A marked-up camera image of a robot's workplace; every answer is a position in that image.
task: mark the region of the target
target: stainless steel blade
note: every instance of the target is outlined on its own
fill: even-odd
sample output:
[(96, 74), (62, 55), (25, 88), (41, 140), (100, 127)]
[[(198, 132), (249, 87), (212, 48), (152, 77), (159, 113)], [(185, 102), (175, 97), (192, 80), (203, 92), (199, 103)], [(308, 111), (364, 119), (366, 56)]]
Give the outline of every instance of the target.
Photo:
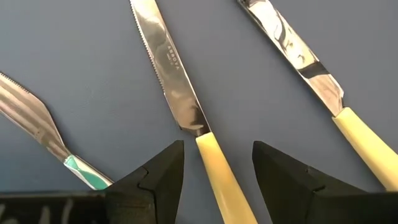
[(130, 0), (130, 3), (142, 40), (177, 124), (196, 137), (209, 133), (210, 127), (156, 2)]
[(331, 113), (343, 109), (344, 91), (317, 56), (268, 0), (238, 0)]
[(20, 84), (0, 72), (0, 111), (44, 145), (57, 159), (71, 154), (45, 105)]

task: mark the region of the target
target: black plastic object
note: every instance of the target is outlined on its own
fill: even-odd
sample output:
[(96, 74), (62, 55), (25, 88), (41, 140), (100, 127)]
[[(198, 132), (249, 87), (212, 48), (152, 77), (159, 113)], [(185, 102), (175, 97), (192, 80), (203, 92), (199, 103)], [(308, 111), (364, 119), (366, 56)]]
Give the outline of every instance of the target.
[(0, 194), (0, 224), (175, 223), (183, 167), (175, 141), (105, 190)]
[(260, 141), (252, 160), (274, 224), (398, 223), (398, 192), (367, 193)]

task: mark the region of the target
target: table knife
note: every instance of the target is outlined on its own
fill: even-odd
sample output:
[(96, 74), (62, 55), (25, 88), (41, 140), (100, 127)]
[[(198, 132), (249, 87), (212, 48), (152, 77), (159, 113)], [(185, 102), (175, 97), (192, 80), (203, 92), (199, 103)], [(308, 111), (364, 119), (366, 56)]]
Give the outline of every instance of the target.
[(1, 72), (0, 111), (45, 146), (92, 189), (102, 190), (112, 184), (109, 178), (67, 149), (46, 106), (30, 91)]
[(238, 0), (332, 113), (332, 119), (386, 190), (398, 190), (398, 155), (347, 106), (343, 89), (268, 0)]
[(177, 49), (154, 0), (130, 0), (144, 46), (180, 129), (196, 137), (225, 223), (257, 223), (211, 132)]

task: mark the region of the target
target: cutlery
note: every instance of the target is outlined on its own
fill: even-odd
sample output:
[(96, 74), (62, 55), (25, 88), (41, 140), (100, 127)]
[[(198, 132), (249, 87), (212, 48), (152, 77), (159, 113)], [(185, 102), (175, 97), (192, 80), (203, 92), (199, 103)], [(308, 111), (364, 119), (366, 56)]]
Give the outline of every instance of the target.
[(332, 119), (386, 190), (398, 190), (398, 155), (356, 113), (343, 106), (343, 89), (268, 0), (238, 3), (307, 82)]
[(45, 146), (92, 189), (102, 190), (112, 184), (109, 178), (67, 149), (46, 106), (30, 91), (1, 72), (0, 111)]
[(154, 0), (130, 0), (142, 40), (181, 130), (196, 137), (225, 223), (257, 223), (208, 125), (177, 49)]

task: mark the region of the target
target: blue surface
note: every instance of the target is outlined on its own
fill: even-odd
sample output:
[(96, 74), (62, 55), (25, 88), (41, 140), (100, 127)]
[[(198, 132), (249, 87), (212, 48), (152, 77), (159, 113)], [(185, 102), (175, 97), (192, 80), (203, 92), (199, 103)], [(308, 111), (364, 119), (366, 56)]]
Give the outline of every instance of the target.
[[(273, 0), (345, 90), (345, 103), (398, 149), (397, 1)], [(262, 140), (368, 191), (381, 185), (234, 0), (158, 0), (219, 144), (259, 223), (251, 162)], [(71, 151), (118, 180), (185, 141), (177, 223), (222, 223), (195, 140), (164, 100), (128, 0), (0, 1), (0, 70), (51, 110)], [(0, 191), (86, 190), (0, 116)]]

